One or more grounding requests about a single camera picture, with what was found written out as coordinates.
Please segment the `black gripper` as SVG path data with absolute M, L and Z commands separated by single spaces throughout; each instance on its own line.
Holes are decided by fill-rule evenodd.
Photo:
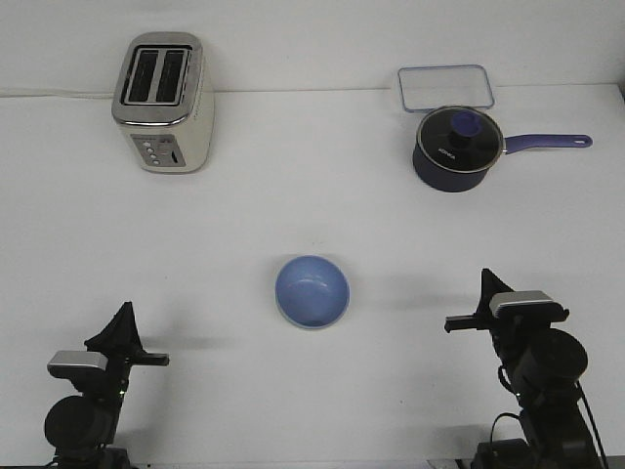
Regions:
M 130 371 L 133 366 L 167 366 L 167 354 L 144 352 L 139 334 L 133 304 L 125 302 L 112 320 L 94 337 L 84 342 L 91 352 L 127 352 L 130 356 L 113 355 L 108 358 L 104 372 L 88 371 L 72 378 L 73 387 L 85 397 L 106 405 L 121 405 L 128 390 Z
M 536 320 L 523 316 L 514 316 L 511 320 L 491 317 L 489 303 L 491 296 L 498 293 L 512 292 L 513 288 L 488 268 L 480 272 L 480 296 L 474 315 L 447 317 L 444 330 L 475 329 L 487 330 L 491 336 L 495 355 L 502 364 L 517 361 L 528 346 L 530 337 L 552 323 L 548 320 Z

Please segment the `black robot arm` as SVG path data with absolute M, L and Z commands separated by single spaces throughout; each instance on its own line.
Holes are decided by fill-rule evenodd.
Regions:
M 485 330 L 500 361 L 497 376 L 520 407 L 523 435 L 478 445 L 473 468 L 605 468 L 597 424 L 580 384 L 589 359 L 560 330 L 569 311 L 540 290 L 518 291 L 488 268 L 476 311 L 445 320 L 446 332 Z
M 137 365 L 166 366 L 167 354 L 147 352 L 128 301 L 104 329 L 84 342 L 84 351 L 58 351 L 49 374 L 77 391 L 55 403 L 44 420 L 44 435 L 54 447 L 55 468 L 131 468 L 128 450 L 112 444 L 121 409 Z

